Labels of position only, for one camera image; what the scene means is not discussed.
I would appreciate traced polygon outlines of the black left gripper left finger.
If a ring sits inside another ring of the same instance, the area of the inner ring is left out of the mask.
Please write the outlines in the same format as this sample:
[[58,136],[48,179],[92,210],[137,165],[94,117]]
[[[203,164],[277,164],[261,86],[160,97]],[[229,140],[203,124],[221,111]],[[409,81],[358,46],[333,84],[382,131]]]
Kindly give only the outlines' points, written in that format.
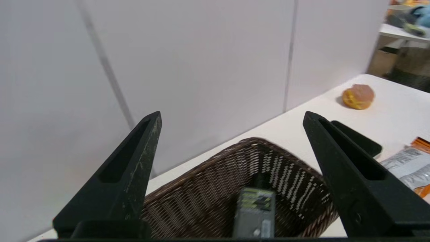
[[148,239],[140,219],[162,128],[145,116],[53,219],[59,239]]

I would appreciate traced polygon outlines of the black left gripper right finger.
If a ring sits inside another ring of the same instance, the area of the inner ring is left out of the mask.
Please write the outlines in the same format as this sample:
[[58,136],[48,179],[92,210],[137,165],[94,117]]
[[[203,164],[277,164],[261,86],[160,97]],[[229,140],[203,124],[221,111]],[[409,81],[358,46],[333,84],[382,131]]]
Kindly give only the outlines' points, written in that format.
[[429,205],[321,115],[308,140],[349,238],[428,238]]

